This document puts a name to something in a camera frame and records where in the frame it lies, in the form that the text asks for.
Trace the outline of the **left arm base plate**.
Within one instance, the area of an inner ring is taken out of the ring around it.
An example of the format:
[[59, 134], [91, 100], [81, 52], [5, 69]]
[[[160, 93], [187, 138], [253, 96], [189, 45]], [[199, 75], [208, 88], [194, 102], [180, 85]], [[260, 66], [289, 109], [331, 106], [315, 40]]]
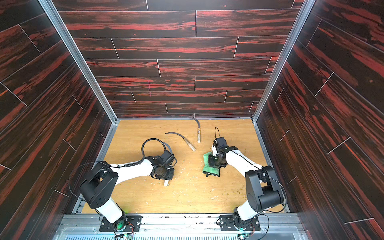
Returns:
[[103, 217], [99, 231], [108, 233], [138, 232], [141, 227], [142, 218], [140, 215], [124, 215], [117, 221], [110, 223], [106, 217]]

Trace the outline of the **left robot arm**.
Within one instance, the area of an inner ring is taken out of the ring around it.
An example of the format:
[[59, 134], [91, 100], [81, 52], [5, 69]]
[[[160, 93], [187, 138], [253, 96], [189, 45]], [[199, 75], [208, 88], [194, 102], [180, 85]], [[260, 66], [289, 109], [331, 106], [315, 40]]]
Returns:
[[80, 185], [80, 192], [91, 209], [97, 210], [115, 228], [125, 220], [125, 212], [112, 199], [115, 186], [138, 177], [150, 176], [153, 179], [170, 181], [174, 176], [174, 166], [178, 160], [165, 150], [156, 157], [143, 157], [137, 162], [110, 165], [98, 162]]

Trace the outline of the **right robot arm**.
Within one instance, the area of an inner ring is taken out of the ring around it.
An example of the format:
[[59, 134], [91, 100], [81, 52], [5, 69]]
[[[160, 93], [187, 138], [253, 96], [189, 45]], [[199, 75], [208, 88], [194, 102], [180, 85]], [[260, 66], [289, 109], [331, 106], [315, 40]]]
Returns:
[[284, 203], [285, 192], [273, 167], [261, 166], [247, 158], [223, 137], [214, 139], [209, 166], [220, 170], [230, 165], [245, 177], [247, 200], [234, 209], [231, 224], [242, 231], [254, 226], [260, 229], [256, 216]]

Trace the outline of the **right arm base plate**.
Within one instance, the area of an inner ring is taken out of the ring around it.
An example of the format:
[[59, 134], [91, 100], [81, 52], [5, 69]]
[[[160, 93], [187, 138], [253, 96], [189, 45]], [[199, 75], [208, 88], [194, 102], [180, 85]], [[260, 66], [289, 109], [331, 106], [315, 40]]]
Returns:
[[216, 224], [221, 228], [221, 231], [260, 231], [260, 223], [257, 217], [249, 220], [241, 220], [234, 215], [220, 215]]

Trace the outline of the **sickle with yellow label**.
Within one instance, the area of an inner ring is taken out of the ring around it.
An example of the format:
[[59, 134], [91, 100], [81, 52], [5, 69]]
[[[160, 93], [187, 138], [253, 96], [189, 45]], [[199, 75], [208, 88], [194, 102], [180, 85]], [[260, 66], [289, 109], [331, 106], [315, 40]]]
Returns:
[[190, 117], [190, 119], [194, 120], [197, 123], [197, 143], [201, 143], [202, 141], [202, 135], [201, 135], [201, 124], [200, 122], [193, 116]]

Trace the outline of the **green microfibre rag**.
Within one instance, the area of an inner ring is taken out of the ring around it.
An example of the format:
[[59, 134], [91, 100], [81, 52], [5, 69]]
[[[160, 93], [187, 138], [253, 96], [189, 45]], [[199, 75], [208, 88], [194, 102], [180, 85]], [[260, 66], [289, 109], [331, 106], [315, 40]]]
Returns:
[[208, 152], [203, 155], [204, 158], [204, 167], [203, 167], [203, 174], [206, 175], [206, 177], [209, 176], [216, 176], [220, 177], [220, 170], [218, 168], [210, 167], [209, 165], [209, 159], [213, 156], [212, 152]]

